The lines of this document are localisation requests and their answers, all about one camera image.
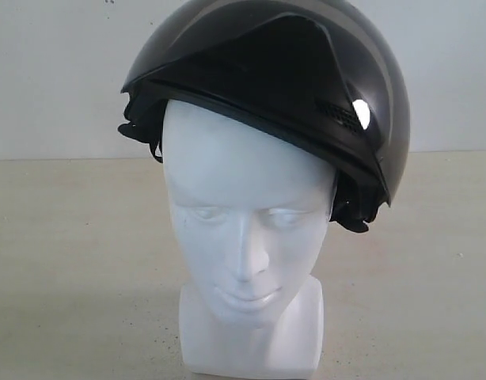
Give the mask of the black helmet with visor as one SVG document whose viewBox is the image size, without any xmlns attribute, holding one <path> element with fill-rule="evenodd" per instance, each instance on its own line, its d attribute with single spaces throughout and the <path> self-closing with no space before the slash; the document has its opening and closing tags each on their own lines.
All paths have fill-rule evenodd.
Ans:
<svg viewBox="0 0 486 380">
<path fill-rule="evenodd" d="M 340 171 L 331 220 L 364 233 L 401 184 L 411 111 L 385 37 L 347 1 L 187 1 L 127 73 L 119 133 L 161 160 L 168 101 L 248 124 Z"/>
</svg>

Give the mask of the white mannequin head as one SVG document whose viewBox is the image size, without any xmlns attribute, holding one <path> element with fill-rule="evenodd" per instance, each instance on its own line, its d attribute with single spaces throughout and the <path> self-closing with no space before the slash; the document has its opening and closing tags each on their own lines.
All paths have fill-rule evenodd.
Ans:
<svg viewBox="0 0 486 380">
<path fill-rule="evenodd" d="M 312 276 L 337 186 L 329 163 L 182 101 L 162 133 L 173 230 L 188 267 L 180 346 L 197 374 L 309 379 L 324 335 Z"/>
</svg>

